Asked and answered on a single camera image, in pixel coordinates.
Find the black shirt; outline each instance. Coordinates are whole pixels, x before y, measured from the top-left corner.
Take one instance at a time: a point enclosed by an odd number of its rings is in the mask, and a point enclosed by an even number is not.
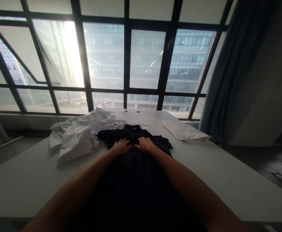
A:
[[[171,156],[168,139],[140,126],[102,130],[97,137],[112,148],[115,140],[138,138],[152,142]],[[132,148],[114,159],[93,192],[67,227],[68,231],[206,231],[164,170],[148,153]]]

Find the window frame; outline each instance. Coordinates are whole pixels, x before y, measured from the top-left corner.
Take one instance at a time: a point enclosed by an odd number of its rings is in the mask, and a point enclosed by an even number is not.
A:
[[[1,17],[15,17],[15,20],[0,20],[0,25],[7,26],[25,26],[30,29],[34,45],[37,50],[39,61],[45,75],[47,86],[30,86],[30,85],[16,85],[14,84],[13,78],[9,73],[8,67],[0,53],[0,70],[7,84],[0,84],[0,87],[9,88],[21,113],[23,114],[43,114],[43,115],[79,115],[79,114],[63,114],[59,111],[59,106],[55,97],[56,90],[59,91],[80,91],[86,93],[88,111],[93,110],[93,92],[103,92],[103,93],[123,93],[124,94],[124,108],[127,109],[127,94],[146,94],[146,95],[158,95],[158,103],[156,110],[163,109],[163,101],[165,96],[179,96],[179,97],[194,97],[192,107],[189,113],[188,119],[183,120],[193,120],[199,121],[199,119],[193,119],[193,113],[196,108],[198,99],[200,97],[206,97],[206,94],[201,93],[205,78],[209,71],[216,47],[221,37],[221,33],[228,30],[228,25],[226,24],[227,17],[232,5],[233,0],[227,0],[226,5],[219,24],[200,24],[200,23],[184,23],[179,22],[181,7],[183,0],[175,0],[173,7],[173,14],[171,21],[158,21],[158,20],[143,20],[143,19],[131,19],[129,18],[129,0],[125,0],[124,5],[124,18],[118,17],[102,17],[102,16],[87,16],[81,14],[80,1],[71,1],[72,14],[55,14],[55,13],[39,13],[30,12],[27,1],[20,0],[23,11],[4,11],[0,10]],[[26,18],[26,21],[19,21],[17,18]],[[52,86],[48,70],[44,61],[42,54],[42,49],[36,31],[33,26],[33,19],[44,19],[44,20],[59,20],[59,21],[74,21],[77,41],[80,51],[81,66],[83,70],[83,80],[84,87],[60,87]],[[86,46],[83,23],[106,23],[106,24],[121,24],[124,25],[124,89],[99,89],[92,88],[90,84],[90,74],[89,66],[87,60]],[[171,65],[171,59],[173,54],[173,48],[175,46],[175,37],[178,29],[190,29],[190,30],[205,30],[216,32],[212,46],[209,51],[208,59],[205,61],[205,66],[203,73],[201,74],[200,83],[197,84],[196,93],[183,93],[183,92],[168,92],[167,91],[167,80]],[[130,57],[131,57],[131,31],[132,30],[145,30],[145,31],[161,31],[166,32],[162,64],[160,68],[158,88],[157,89],[141,89],[141,88],[130,88]],[[208,39],[204,39],[204,44],[207,45]],[[56,113],[39,113],[39,112],[27,112],[25,110],[24,104],[17,92],[17,89],[40,89],[49,90],[52,102]],[[20,112],[10,112],[10,111],[0,111],[5,113],[20,113]]]

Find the curtain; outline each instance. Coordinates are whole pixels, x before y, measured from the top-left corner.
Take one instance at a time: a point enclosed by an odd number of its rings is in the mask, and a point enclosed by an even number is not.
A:
[[[225,42],[209,85],[199,130],[213,142],[226,142],[229,120],[236,94],[270,24],[274,0],[238,0]]]

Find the white table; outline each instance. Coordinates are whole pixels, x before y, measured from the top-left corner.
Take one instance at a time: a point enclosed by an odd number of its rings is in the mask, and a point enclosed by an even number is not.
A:
[[[210,141],[185,144],[161,124],[177,119],[166,111],[112,113],[129,122],[148,123],[149,132],[173,146],[172,156],[199,176],[243,221],[282,222],[282,189]],[[31,218],[84,166],[106,148],[58,165],[49,138],[0,166],[0,217]]]

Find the fabric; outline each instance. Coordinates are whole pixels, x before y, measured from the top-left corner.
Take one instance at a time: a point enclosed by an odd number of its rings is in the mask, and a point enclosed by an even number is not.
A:
[[[162,121],[162,124],[180,141],[194,143],[211,138],[207,134],[193,128],[182,121]]]
[[[271,22],[274,0],[238,0],[206,94],[199,130],[226,142],[234,99]]]
[[[111,148],[115,140],[150,137],[171,156],[168,139],[139,126],[104,130],[97,135]],[[66,231],[206,231],[164,170],[147,153],[132,148],[114,159]]]
[[[127,123],[125,118],[117,119],[103,109],[96,108],[90,113],[69,118],[50,127],[49,148],[59,153],[57,162],[67,162],[92,153],[102,142],[96,137],[100,130],[121,129]]]

